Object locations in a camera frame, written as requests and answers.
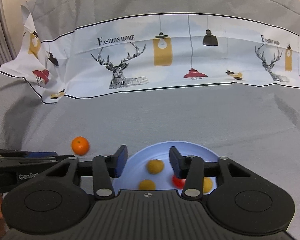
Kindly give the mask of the red tomato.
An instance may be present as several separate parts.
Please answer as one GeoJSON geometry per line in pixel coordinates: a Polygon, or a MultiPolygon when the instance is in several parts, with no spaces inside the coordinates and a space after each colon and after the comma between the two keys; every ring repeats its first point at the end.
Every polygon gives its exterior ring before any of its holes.
{"type": "Polygon", "coordinates": [[[175,188],[182,190],[185,186],[186,179],[179,179],[175,175],[172,176],[172,184],[175,188]]]}

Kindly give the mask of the small yellow fruit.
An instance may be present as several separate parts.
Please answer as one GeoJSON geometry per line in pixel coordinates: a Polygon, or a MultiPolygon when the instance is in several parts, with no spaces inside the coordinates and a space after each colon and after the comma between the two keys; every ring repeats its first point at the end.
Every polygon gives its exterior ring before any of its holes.
{"type": "Polygon", "coordinates": [[[209,193],[213,188],[213,181],[209,177],[204,177],[203,180],[203,194],[209,193]]]}
{"type": "Polygon", "coordinates": [[[150,174],[159,174],[164,169],[164,162],[159,159],[152,159],[147,162],[147,171],[150,174]]]}
{"type": "Polygon", "coordinates": [[[144,179],[139,182],[138,189],[141,191],[153,191],[156,189],[156,185],[154,181],[144,179]]]}

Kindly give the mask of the orange tangerine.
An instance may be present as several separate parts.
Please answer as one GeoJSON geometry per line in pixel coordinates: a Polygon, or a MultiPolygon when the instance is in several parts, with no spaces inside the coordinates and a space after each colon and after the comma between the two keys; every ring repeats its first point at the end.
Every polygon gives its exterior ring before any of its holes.
{"type": "Polygon", "coordinates": [[[76,155],[83,156],[90,150],[90,144],[84,137],[75,137],[71,142],[71,149],[76,155]]]}

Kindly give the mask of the blue round plate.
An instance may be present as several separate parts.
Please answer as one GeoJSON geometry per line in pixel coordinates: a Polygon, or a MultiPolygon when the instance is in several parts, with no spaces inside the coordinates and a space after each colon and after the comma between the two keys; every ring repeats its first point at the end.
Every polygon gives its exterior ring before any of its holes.
{"type": "Polygon", "coordinates": [[[212,150],[186,141],[166,141],[148,146],[136,154],[130,156],[125,164],[120,178],[113,180],[113,188],[116,193],[120,190],[137,190],[139,183],[144,179],[152,180],[156,190],[177,190],[172,181],[174,175],[170,165],[170,147],[176,147],[183,156],[194,155],[202,158],[206,163],[218,161],[219,156],[212,150]],[[147,171],[147,163],[150,160],[159,159],[164,163],[164,169],[159,174],[150,174],[147,171]]]}

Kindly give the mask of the white printed deer cloth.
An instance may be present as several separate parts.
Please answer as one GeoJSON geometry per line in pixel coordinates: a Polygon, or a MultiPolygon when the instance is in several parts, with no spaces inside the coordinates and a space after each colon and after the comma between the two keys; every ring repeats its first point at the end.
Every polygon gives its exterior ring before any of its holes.
{"type": "Polygon", "coordinates": [[[239,17],[169,13],[48,38],[28,15],[21,50],[0,72],[24,80],[43,103],[232,83],[300,88],[300,35],[239,17]]]}

